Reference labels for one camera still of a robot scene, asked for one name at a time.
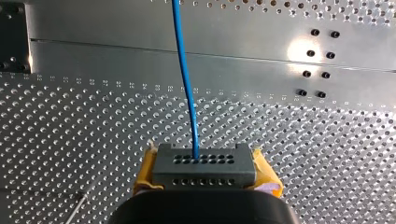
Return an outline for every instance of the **metal sheet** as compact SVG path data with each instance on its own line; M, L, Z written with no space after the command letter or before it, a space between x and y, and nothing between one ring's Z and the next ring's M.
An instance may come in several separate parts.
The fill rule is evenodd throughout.
M29 6L30 36L175 50L171 6L165 2L34 1ZM192 53L396 70L392 1L183 3L186 48ZM319 36L310 34L314 28ZM337 39L330 37L334 30L341 33ZM315 57L306 56L310 49ZM332 60L325 57L329 51L335 53Z
M50 43L34 43L33 48L34 58L40 59L35 68L42 74L0 77L2 187L39 195L27 200L23 193L8 194L17 213L11 220L59 223L71 212L70 204L77 202L59 200L58 194L73 198L99 176L74 222L106 223L131 197L149 139L191 147L176 55ZM209 60L190 55L189 61L194 71ZM193 75L194 83L218 83L214 74L223 71L219 77L230 76L222 79L224 86L245 89L239 84L242 78L233 82L241 76L228 69L242 69L253 77L246 67L233 67L242 66L240 60L210 61L224 65L205 66L203 71L210 72ZM287 66L242 61L259 70ZM255 80L262 83L268 76ZM282 74L271 75L274 80L276 76ZM262 147L285 184L284 200L305 223L395 222L394 113L380 107L374 111L318 102L289 104L220 92L196 93L202 147L232 147L239 142ZM43 197L40 192L51 194ZM40 203L31 210L26 201ZM26 215L27 211L42 212Z
M43 76L88 77L96 84L105 80L109 86L141 83L147 90L171 89L184 97L177 55L172 52L37 42L32 49L33 67ZM188 61L197 97L232 95L241 101L348 109L393 110L396 106L391 97L396 94L396 76L389 72L197 54L188 55ZM303 77L304 71L310 71L311 77ZM323 72L331 77L323 78ZM299 89L306 90L307 96L297 95ZM318 98L318 91L327 97Z

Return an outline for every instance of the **blue cable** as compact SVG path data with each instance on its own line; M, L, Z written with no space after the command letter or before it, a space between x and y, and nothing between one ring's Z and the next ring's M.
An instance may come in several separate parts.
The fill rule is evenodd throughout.
M183 77L184 90L186 92L187 103L190 111L191 132L192 132L192 156L195 159L199 157L199 141L197 118L194 108L194 98L192 96L189 68L187 67L186 52L184 50L183 32L181 30L180 5L179 0L172 0L173 18L175 25L175 34L177 41L178 61L180 63L181 75Z

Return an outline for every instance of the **perforated metal panel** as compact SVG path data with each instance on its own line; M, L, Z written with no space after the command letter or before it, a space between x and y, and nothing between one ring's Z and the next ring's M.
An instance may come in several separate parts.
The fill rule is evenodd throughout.
M64 223L92 183L72 223L106 223L149 139L191 147L166 2L27 5L35 74L0 75L1 223ZM201 146L262 147L304 223L394 223L395 3L181 3Z

